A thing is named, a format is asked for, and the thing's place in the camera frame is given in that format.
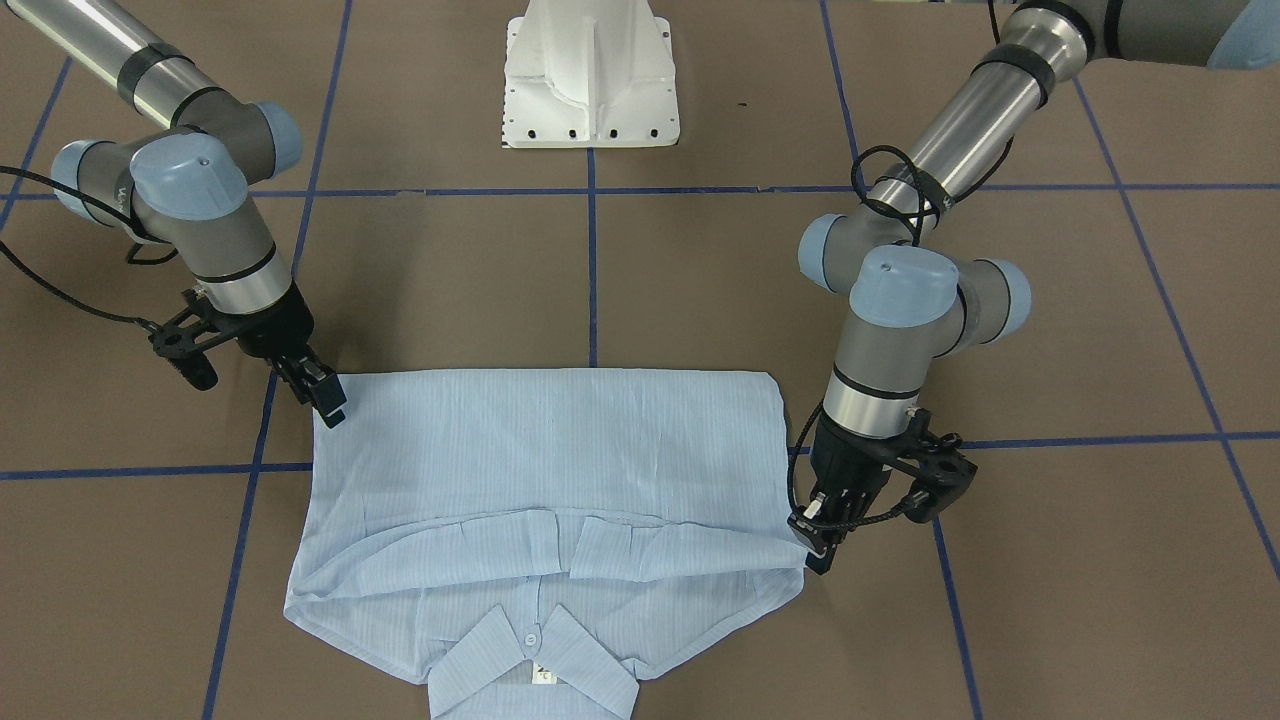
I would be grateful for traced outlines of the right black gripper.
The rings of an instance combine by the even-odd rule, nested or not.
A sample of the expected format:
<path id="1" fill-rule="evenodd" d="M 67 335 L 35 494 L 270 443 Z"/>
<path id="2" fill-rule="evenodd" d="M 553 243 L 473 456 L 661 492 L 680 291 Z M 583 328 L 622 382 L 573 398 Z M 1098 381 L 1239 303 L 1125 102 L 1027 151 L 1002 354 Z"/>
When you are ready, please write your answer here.
<path id="1" fill-rule="evenodd" d="M 270 306 L 233 314 L 236 341 L 251 357 L 264 359 L 289 386 L 297 401 L 311 406 L 328 429 L 344 419 L 346 392 L 338 374 L 315 359 L 308 342 L 315 320 L 297 284 Z"/>

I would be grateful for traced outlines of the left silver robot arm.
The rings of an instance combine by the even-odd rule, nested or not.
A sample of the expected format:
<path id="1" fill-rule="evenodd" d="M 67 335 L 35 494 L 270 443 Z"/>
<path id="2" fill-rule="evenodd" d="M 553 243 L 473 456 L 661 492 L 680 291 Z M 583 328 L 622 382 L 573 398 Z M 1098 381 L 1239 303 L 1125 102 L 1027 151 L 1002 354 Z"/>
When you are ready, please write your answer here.
<path id="1" fill-rule="evenodd" d="M 824 575 L 856 529 L 929 524 L 975 475 L 919 400 L 937 357 L 992 345 L 1030 307 L 1023 273 L 957 263 L 929 242 L 1006 160 L 1021 126 L 1098 63 L 1239 73 L 1277 64 L 1275 1 L 1024 1 L 989 14 L 993 44 L 909 149 L 852 145 L 849 214 L 815 219 L 803 274 L 849 302 L 829 384 L 801 429 L 815 486 L 788 523 Z"/>

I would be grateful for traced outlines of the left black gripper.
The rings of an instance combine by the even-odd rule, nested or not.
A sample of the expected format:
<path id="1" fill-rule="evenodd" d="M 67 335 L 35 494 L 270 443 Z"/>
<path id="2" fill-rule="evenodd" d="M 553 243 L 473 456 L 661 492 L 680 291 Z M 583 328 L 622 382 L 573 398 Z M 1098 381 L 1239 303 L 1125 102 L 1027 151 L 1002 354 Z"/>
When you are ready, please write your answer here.
<path id="1" fill-rule="evenodd" d="M 833 420 L 817 405 L 801 432 L 814 430 L 810 465 L 815 484 L 810 498 L 796 506 L 788 527 L 801 544 L 808 547 L 806 568 L 822 577 L 827 574 L 846 533 L 870 524 L 904 515 L 908 495 L 891 510 L 868 516 L 870 506 L 899 465 L 902 433 L 890 438 L 868 438 L 852 433 Z"/>

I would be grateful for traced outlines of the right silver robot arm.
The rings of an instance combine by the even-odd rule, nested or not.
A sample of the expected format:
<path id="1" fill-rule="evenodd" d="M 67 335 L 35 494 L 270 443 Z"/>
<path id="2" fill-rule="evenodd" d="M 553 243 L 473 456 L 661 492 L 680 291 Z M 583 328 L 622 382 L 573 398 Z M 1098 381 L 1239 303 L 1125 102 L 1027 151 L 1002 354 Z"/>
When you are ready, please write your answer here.
<path id="1" fill-rule="evenodd" d="M 291 114 L 238 100 L 119 3 L 6 8 L 161 126 L 131 143 L 68 143 L 44 177 L 74 214 L 124 231 L 137 247 L 164 247 L 192 273 L 170 320 L 128 323 L 197 389 L 218 383 L 209 351 L 234 342 L 326 427 L 342 423 L 340 379 L 310 348 L 314 316 L 250 193 L 298 163 L 302 136 Z"/>

